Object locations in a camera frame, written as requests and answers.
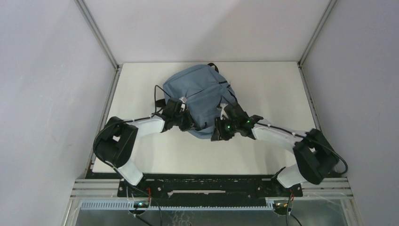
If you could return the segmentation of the blue-grey student backpack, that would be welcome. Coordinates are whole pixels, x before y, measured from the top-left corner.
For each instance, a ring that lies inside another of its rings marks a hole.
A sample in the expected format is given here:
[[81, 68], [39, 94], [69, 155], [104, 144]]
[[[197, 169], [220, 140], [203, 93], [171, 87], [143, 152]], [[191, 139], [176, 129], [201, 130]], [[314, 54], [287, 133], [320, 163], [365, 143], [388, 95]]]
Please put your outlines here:
[[162, 89], [165, 98], [157, 100], [156, 106], [164, 107], [171, 97], [183, 98], [192, 118], [188, 132], [199, 139], [212, 137], [222, 105], [238, 101], [231, 85], [214, 63], [184, 69], [168, 78]]

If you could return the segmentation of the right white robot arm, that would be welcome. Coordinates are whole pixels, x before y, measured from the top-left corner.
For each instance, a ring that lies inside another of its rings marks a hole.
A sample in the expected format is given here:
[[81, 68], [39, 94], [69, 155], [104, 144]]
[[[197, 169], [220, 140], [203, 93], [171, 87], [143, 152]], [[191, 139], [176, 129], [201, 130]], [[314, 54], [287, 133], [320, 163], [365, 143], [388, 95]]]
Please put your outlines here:
[[272, 143], [294, 155], [295, 164], [283, 167], [273, 176], [272, 191], [278, 196], [284, 196], [291, 187], [303, 182], [320, 184], [340, 161], [318, 129], [306, 132], [281, 128], [259, 115], [248, 116], [237, 102], [220, 104], [217, 108], [221, 115], [215, 119], [212, 141], [227, 141], [239, 133]]

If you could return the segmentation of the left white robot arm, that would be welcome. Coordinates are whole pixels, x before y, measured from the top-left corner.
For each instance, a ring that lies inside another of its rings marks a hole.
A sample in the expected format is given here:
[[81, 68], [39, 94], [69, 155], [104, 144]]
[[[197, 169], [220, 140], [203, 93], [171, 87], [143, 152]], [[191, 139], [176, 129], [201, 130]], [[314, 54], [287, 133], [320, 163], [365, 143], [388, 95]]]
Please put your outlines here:
[[93, 152], [129, 184], [131, 193], [142, 196], [146, 193], [147, 183], [142, 180], [143, 172], [131, 159], [136, 139], [179, 126], [187, 110], [187, 104], [181, 99], [170, 98], [161, 113], [146, 118], [122, 120], [116, 116], [111, 117], [95, 137]]

